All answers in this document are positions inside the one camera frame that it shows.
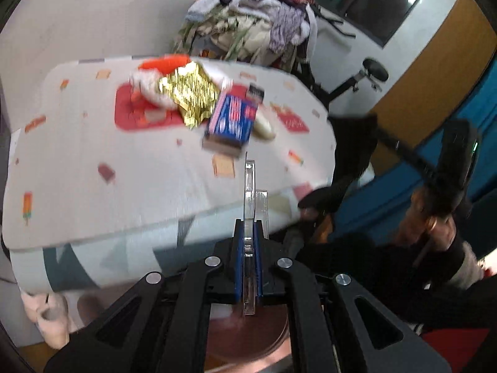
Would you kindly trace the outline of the person's right hand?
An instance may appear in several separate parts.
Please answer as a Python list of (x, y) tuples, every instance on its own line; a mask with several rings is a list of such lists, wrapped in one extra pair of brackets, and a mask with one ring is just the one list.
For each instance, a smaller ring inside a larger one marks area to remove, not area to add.
[(414, 245), (424, 233), (429, 236), (431, 247), (436, 251), (446, 251), (452, 245), (457, 233), (453, 217), (430, 216), (427, 201), (424, 188), (415, 190), (411, 195), (410, 207), (393, 238), (395, 245)]

